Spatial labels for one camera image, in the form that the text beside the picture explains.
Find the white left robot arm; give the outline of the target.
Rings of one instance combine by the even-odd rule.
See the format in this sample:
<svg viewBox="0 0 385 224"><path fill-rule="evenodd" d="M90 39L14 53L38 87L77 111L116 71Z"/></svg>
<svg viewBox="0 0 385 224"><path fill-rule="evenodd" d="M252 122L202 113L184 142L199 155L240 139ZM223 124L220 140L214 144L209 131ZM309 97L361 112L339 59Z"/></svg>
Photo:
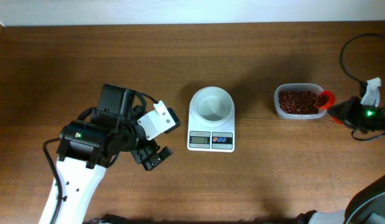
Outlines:
<svg viewBox="0 0 385 224"><path fill-rule="evenodd" d="M98 105L62 128L56 138L57 160L47 150L50 141L43 144L54 181L40 223L82 223L94 191L121 152L129 152L146 171L173 153L154 139L176 129L179 118L162 101L155 101L148 112L148 98L105 84Z"/></svg>

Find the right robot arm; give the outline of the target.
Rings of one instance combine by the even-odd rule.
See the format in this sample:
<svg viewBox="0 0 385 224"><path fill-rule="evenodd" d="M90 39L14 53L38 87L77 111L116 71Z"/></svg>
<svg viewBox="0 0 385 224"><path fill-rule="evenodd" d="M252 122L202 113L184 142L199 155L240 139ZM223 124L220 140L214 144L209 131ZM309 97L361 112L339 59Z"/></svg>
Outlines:
<svg viewBox="0 0 385 224"><path fill-rule="evenodd" d="M353 139L372 141L385 136L385 107L364 105L357 96L331 106L329 115L352 130ZM385 174L357 193L346 209L322 213L302 213L294 223L385 223Z"/></svg>

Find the orange plastic measuring scoop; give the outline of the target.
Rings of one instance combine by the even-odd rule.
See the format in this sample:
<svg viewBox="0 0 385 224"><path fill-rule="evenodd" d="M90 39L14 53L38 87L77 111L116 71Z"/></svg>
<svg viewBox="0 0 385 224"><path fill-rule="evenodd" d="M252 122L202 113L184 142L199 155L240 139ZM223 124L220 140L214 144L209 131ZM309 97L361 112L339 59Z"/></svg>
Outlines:
<svg viewBox="0 0 385 224"><path fill-rule="evenodd" d="M314 106L319 111L326 111L335 104L336 96L329 90L322 91L314 101Z"/></svg>

